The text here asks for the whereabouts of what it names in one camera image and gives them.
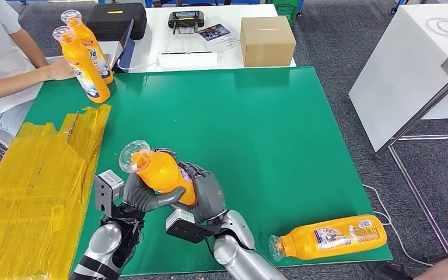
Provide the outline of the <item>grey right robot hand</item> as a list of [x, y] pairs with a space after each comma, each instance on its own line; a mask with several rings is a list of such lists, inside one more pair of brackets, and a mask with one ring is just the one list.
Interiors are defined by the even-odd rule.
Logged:
[[197, 203], [188, 206], [175, 202], [170, 205], [173, 209], [183, 209], [192, 213], [197, 223], [215, 219], [228, 210], [222, 188], [212, 172], [191, 162], [178, 162], [178, 166], [190, 176]]

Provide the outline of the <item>person's right hand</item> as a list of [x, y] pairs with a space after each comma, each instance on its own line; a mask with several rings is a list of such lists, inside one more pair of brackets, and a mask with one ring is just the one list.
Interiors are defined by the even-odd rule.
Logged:
[[62, 81], [75, 77], [75, 74], [65, 58], [56, 59], [44, 67], [46, 81]]

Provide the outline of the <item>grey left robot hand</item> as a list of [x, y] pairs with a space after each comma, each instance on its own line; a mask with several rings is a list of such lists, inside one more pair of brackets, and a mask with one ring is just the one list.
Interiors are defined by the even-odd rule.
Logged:
[[128, 173], [123, 203], [141, 212], [179, 202], [186, 188], [173, 153], [151, 150], [144, 141], [126, 145], [120, 153], [119, 166]]

